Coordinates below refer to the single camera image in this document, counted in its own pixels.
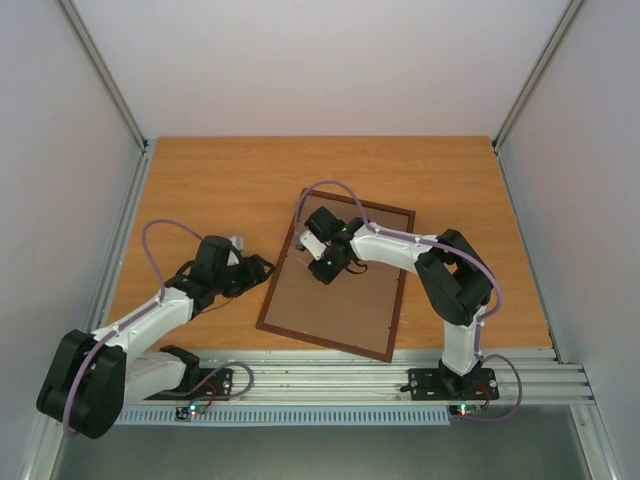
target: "gray wall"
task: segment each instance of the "gray wall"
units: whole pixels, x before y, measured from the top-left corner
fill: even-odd
[[[86,327],[134,142],[56,2],[0,5],[0,478],[18,478],[55,348]]]
[[[640,471],[640,3],[587,2],[504,148],[549,316]]]
[[[490,135],[567,0],[76,0],[146,135]]]

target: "wooden tabletop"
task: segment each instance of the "wooden tabletop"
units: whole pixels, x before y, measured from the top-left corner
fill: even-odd
[[[142,251],[142,227],[171,218],[201,235],[245,238],[247,254],[275,262],[300,190],[337,179],[364,200],[416,211],[415,231],[461,231],[498,278],[502,311],[487,321],[484,347],[549,347],[546,323],[486,137],[235,137],[158,140],[110,319],[157,291]],[[320,188],[344,194],[338,188]],[[165,277],[195,255],[198,241],[165,225],[152,227],[151,250]],[[186,349],[311,349],[256,330],[267,291],[260,285],[223,308],[196,317],[156,346]],[[221,304],[220,299],[214,306]],[[417,276],[404,292],[396,348],[442,348],[442,320]]]

